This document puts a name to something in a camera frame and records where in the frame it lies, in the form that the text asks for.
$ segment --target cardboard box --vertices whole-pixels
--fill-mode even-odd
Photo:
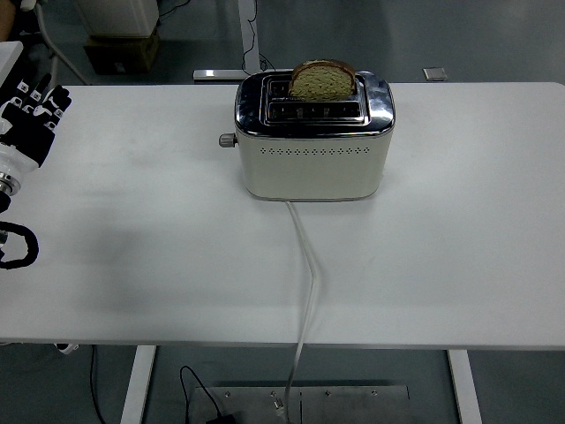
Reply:
[[[85,52],[101,75],[149,72],[159,49],[157,28],[147,38],[88,37]]]

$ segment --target toaster knob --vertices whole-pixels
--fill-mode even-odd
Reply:
[[[220,146],[223,148],[234,148],[237,143],[236,134],[230,132],[228,134],[222,134],[220,136]]]

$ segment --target white table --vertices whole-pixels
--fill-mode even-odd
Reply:
[[[306,342],[562,349],[565,89],[392,88],[379,191],[297,204],[321,273]],[[41,252],[0,271],[0,340],[295,343],[309,273],[290,216],[217,145],[236,88],[69,89],[51,154],[2,216]]]

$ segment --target cream toaster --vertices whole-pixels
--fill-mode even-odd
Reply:
[[[235,147],[247,190],[271,201],[352,201],[379,187],[395,126],[388,83],[356,72],[355,93],[335,102],[289,96],[291,72],[263,72],[237,91]]]

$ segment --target toaster vent holes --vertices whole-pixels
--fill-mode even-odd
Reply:
[[[369,147],[365,147],[365,148],[329,148],[329,149],[325,149],[325,148],[321,148],[321,149],[317,149],[317,148],[313,148],[308,149],[308,148],[304,148],[304,149],[300,149],[300,148],[295,148],[295,149],[291,149],[291,148],[287,148],[287,149],[283,149],[283,148],[260,148],[259,149],[260,153],[262,155],[265,154],[270,154],[270,155],[352,155],[352,154],[356,154],[356,155],[360,155],[361,153],[365,153],[368,154],[371,149]]]

